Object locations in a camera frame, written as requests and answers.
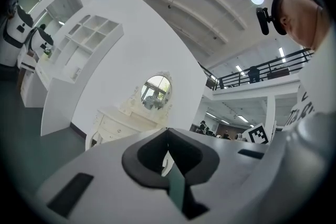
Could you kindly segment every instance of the black headband camera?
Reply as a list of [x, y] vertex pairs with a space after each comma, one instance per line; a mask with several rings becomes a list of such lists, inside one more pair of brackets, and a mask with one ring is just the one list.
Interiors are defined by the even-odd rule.
[[267, 23], [273, 22], [272, 16], [268, 15], [267, 8], [261, 8], [261, 7], [256, 8], [256, 14], [261, 27], [261, 32], [264, 35], [268, 35], [269, 29]]

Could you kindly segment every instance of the gray floor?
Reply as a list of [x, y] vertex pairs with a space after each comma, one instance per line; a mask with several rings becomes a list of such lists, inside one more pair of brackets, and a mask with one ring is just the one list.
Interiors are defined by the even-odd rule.
[[40, 136], [43, 109], [25, 108], [10, 81], [0, 81], [0, 147], [13, 182], [34, 194], [58, 168], [85, 151], [85, 141], [67, 128]]

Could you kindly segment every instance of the person on balcony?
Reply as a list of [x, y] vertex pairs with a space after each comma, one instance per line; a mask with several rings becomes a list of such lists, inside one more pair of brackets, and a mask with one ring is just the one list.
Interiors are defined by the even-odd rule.
[[256, 67], [250, 67], [250, 70], [247, 72], [248, 77], [250, 78], [250, 83], [255, 83], [260, 81], [260, 71]]
[[292, 108], [283, 131], [292, 128], [307, 115], [336, 110], [333, 74], [336, 54], [335, 27], [325, 7], [318, 0], [273, 0], [271, 15], [276, 31], [297, 44], [317, 51], [312, 60], [299, 72], [301, 85], [297, 104]]

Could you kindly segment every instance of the white furniture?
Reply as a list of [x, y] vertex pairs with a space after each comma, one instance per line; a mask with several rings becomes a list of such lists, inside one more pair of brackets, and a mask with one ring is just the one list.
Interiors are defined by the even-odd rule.
[[98, 110], [95, 127], [97, 131], [86, 136], [85, 150], [91, 147], [93, 138], [97, 140], [96, 145], [99, 145], [102, 142], [117, 140], [132, 134], [160, 129], [163, 126], [135, 113], [127, 116], [115, 106], [110, 106]]
[[35, 72], [24, 78], [25, 105], [44, 107], [41, 135], [70, 126], [85, 85], [105, 54], [123, 36], [121, 24], [84, 12], [85, 9], [79, 11], [75, 16], [78, 21], [55, 42], [50, 59], [41, 57]]

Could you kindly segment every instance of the white shirt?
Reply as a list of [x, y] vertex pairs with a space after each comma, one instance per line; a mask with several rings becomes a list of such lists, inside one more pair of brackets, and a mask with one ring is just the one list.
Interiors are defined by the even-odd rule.
[[297, 104], [291, 109], [283, 131], [316, 112], [336, 111], [336, 29], [332, 24], [313, 58], [300, 70]]

